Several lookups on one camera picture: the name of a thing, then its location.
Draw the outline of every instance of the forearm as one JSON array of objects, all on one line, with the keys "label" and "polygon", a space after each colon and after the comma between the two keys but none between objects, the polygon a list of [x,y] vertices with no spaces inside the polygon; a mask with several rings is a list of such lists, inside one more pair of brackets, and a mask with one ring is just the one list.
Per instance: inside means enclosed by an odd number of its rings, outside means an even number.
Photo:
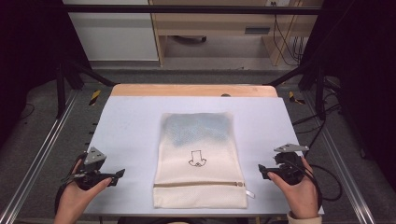
[{"label": "forearm", "polygon": [[309,219],[294,219],[290,214],[288,214],[288,221],[289,224],[321,224],[322,217],[318,216]]}]

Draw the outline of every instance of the horizontal black bar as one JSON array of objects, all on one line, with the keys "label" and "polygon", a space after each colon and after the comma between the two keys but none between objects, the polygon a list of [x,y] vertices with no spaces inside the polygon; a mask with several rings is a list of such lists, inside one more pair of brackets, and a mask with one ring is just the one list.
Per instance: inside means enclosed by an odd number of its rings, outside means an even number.
[{"label": "horizontal black bar", "polygon": [[88,13],[203,13],[203,14],[276,14],[320,15],[341,13],[321,7],[232,7],[232,6],[147,6],[147,5],[63,5],[42,6],[45,9]]}]

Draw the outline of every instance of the white tabletop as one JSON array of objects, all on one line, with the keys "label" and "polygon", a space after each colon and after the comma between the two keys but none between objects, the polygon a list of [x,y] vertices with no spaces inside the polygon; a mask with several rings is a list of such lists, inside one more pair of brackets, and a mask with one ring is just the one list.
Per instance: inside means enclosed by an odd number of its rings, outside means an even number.
[{"label": "white tabletop", "polygon": [[[163,113],[233,114],[235,142],[247,189],[247,209],[154,208],[152,187]],[[101,192],[85,214],[143,217],[255,217],[286,214],[280,191],[262,179],[258,164],[276,167],[274,148],[298,144],[284,102],[276,97],[110,96],[90,147],[107,155],[102,173],[126,169],[116,187]]]}]

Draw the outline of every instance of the power outlet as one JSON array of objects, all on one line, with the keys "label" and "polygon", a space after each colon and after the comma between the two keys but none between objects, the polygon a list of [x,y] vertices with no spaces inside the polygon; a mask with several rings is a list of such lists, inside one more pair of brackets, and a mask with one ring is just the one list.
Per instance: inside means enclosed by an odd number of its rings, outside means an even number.
[{"label": "power outlet", "polygon": [[288,7],[290,0],[267,0],[266,7]]}]

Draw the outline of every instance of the zipper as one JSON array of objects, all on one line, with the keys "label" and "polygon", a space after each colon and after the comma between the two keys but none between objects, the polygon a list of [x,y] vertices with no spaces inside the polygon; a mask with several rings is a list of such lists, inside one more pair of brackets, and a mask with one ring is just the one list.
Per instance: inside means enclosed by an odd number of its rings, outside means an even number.
[{"label": "zipper", "polygon": [[154,188],[176,188],[176,187],[192,187],[192,186],[210,186],[210,185],[221,185],[221,186],[235,186],[244,187],[243,182],[224,182],[224,181],[196,181],[196,182],[179,182],[179,183],[168,183],[168,184],[154,184]]}]

